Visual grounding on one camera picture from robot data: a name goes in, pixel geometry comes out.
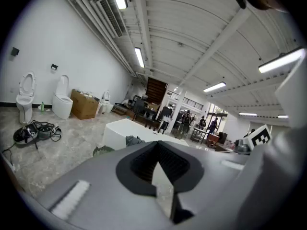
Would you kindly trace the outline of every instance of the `ceiling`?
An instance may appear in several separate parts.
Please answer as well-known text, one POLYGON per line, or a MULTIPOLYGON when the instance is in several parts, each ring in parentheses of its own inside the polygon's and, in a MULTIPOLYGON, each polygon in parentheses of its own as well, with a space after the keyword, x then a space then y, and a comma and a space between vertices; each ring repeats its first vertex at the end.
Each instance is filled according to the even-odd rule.
POLYGON ((189 88, 235 114, 284 114, 274 92, 293 65, 265 74, 258 66, 303 44, 289 14, 242 11, 235 0, 127 0, 119 14, 108 2, 123 31, 113 40, 139 79, 151 75, 189 88), (142 50, 144 69, 134 47, 142 50), (226 87, 203 92, 221 81, 226 87))

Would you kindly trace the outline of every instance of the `white toilet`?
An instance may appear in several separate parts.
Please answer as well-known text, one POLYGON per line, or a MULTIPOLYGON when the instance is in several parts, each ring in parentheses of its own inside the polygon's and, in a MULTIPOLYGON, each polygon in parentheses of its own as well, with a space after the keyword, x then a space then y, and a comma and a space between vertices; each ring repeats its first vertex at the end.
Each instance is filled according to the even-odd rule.
POLYGON ((19 121, 28 124, 32 117, 32 102, 34 99, 35 75, 30 71, 23 75, 19 83, 19 94, 16 97, 16 105, 20 111, 19 121))
POLYGON ((59 118, 67 119, 71 113, 72 100, 67 96, 69 78, 62 75, 52 97, 52 111, 59 118))
POLYGON ((109 90, 105 91, 100 103, 102 104, 102 108, 100 108, 101 112, 99 111, 99 113, 110 113, 112 111, 113 105, 110 103, 109 90))

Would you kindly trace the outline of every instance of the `marble floor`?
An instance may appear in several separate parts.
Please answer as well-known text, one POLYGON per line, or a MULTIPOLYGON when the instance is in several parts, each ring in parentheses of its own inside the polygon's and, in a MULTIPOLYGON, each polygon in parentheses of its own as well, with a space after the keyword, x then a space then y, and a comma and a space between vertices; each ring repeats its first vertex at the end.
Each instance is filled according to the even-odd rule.
MULTIPOLYGON (((91 158, 95 147, 102 146, 106 124, 123 118, 127 117, 110 113, 85 120, 71 115, 65 120, 58 118, 51 110, 40 112, 33 108, 32 120, 58 125, 62 138, 58 142, 38 140, 38 150, 32 141, 27 145, 13 146, 12 162, 18 182, 27 193, 37 197, 48 184, 91 158)), ((21 127, 16 107, 0 107, 1 150, 14 143, 13 134, 21 127)), ((5 152, 4 156, 10 159, 9 152, 5 152)))

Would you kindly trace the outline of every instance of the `toilet seat lid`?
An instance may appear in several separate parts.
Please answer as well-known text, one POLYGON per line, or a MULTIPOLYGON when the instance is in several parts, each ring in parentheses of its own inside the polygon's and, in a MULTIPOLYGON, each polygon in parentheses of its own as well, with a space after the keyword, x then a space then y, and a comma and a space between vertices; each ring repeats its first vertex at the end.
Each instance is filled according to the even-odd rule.
POLYGON ((103 99, 104 99, 105 102, 109 102, 110 101, 110 92, 109 92, 109 90, 105 91, 103 99))
POLYGON ((23 75, 19 83, 19 94, 23 96, 33 96, 35 90, 35 75, 30 71, 23 75))
POLYGON ((57 90, 55 92, 56 95, 62 94, 67 95, 67 89, 69 85, 69 78, 67 75, 62 75, 59 79, 57 90))

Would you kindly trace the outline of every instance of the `green basket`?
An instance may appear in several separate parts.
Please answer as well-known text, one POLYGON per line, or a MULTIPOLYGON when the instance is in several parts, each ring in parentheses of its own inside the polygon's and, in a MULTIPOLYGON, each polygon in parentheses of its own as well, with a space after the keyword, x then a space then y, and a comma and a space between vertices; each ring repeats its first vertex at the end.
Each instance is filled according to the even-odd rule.
POLYGON ((106 153, 109 153, 109 152, 112 152, 112 151, 114 151, 114 149, 107 147, 107 146, 103 146, 101 148, 96 147, 93 151, 93 157, 98 156, 98 155, 102 155, 102 154, 106 154, 106 153))

